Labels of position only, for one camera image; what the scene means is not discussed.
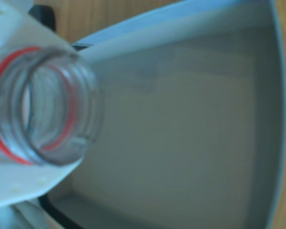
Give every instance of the bottle opening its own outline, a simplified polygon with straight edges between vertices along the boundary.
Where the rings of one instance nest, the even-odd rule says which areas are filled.
[[[45,48],[14,59],[0,77],[0,100],[0,139],[28,163],[74,162],[95,140],[98,84],[75,53]]]

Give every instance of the bottle neck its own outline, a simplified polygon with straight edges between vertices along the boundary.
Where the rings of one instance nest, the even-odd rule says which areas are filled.
[[[90,67],[74,52],[27,47],[0,61],[0,151],[24,164],[65,165],[92,146],[101,119]]]

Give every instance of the plastic bin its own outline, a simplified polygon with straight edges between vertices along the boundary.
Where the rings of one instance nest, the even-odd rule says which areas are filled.
[[[41,198],[65,228],[260,229],[281,161],[268,1],[163,7],[80,40],[104,91],[97,146]]]

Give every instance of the red ring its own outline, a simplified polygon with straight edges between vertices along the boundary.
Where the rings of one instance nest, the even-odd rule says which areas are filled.
[[[17,50],[15,52],[13,52],[12,54],[8,55],[7,57],[5,57],[1,62],[0,62],[0,77],[2,75],[2,73],[4,72],[4,70],[9,66],[9,64],[17,57],[26,54],[28,52],[33,52],[33,51],[37,51],[40,50],[40,47],[28,47],[28,48],[24,48],[21,50]],[[32,162],[27,161],[21,157],[18,157],[16,155],[14,155],[4,144],[4,142],[1,140],[0,138],[0,150],[2,151],[2,153],[9,157],[10,159],[21,163],[21,164],[25,164],[25,165],[32,165]]]

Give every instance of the clear plastic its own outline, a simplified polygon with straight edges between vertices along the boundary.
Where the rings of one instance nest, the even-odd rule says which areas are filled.
[[[0,52],[0,154],[27,165],[72,163],[92,147],[101,117],[96,77],[76,52]]]

